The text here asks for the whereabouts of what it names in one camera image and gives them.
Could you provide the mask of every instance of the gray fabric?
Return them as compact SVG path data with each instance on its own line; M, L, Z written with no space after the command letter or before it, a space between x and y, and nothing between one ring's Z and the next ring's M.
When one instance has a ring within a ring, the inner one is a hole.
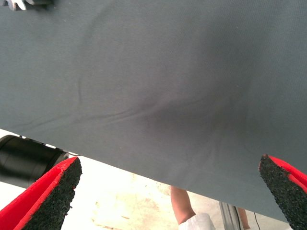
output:
M0 127L284 220L258 163L307 173L306 6L0 7Z

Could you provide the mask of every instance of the black cable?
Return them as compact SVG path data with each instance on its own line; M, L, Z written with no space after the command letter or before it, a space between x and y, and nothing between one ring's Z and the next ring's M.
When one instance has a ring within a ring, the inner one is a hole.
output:
M235 211L236 211L236 216L238 217L238 222L239 222L239 228L241 230L241 223L240 223L240 218L239 218L239 214L238 214L238 211L236 210L236 207L235 207Z
M256 223L257 223L257 225L258 225L258 228L259 228L259 230L261 230L261 229L260 229L260 226L259 226L259 224L258 224L258 221L257 221L256 213L254 213L254 215L255 215L255 220L256 220Z

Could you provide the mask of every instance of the metal frame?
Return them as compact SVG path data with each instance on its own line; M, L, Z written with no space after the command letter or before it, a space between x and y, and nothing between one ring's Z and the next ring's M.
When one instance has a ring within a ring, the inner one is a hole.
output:
M243 230L241 217L237 207L219 201L225 230Z

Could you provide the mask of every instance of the white shorts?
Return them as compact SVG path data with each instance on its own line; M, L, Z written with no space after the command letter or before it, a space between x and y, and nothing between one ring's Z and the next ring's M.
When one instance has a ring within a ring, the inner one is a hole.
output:
M179 230L215 230L208 213L201 213L179 225Z

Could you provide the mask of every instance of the person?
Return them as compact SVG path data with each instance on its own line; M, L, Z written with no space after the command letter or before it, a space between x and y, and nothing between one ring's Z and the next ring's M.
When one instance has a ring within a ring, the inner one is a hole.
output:
M179 230L215 230L208 213L196 215L186 190L171 186L171 202ZM245 210L238 210L244 229L250 229Z

